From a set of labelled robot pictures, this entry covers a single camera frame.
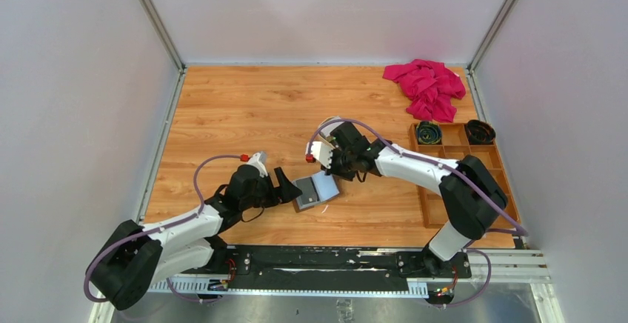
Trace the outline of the dark grey card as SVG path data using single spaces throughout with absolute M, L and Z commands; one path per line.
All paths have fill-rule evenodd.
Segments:
M 295 210 L 301 212 L 316 206 L 320 202 L 313 178 L 296 179 L 293 184 L 302 190 L 302 195 L 295 199 Z

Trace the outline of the brown leather card holder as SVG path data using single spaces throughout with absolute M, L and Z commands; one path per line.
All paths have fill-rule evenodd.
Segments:
M 297 213 L 314 208 L 339 196 L 340 189 L 333 176 L 323 170 L 293 181 L 293 184 L 302 192 L 294 200 Z

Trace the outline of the beige oval card tray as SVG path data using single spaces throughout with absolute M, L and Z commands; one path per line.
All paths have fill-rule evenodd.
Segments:
M 331 136 L 331 132 L 333 132 L 342 123 L 343 121 L 341 121 L 340 116 L 333 116 L 325 119 L 319 125 L 321 129 L 317 132 L 317 137 L 321 139 L 327 139 Z

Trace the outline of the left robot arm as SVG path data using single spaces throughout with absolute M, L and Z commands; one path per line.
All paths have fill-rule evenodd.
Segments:
M 260 166 L 243 164 L 194 210 L 160 224 L 122 222 L 89 264 L 85 294 L 95 301 L 90 293 L 94 286 L 103 295 L 102 301 L 126 310 L 153 284 L 177 273 L 199 267 L 208 273 L 221 272 L 227 254 L 220 234 L 242 221 L 244 211 L 264 210 L 302 195 L 280 167 L 274 172 L 277 185 Z

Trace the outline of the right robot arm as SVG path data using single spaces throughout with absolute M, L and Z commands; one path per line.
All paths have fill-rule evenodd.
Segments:
M 322 170 L 347 181 L 368 174 L 404 180 L 440 196 L 447 220 L 422 250 L 422 267 L 443 276 L 452 258 L 469 243 L 481 239 L 506 212 L 508 199 L 477 157 L 443 159 L 416 153 L 377 136 L 369 141 L 351 121 L 335 118 L 318 133 L 329 150 L 309 151 Z

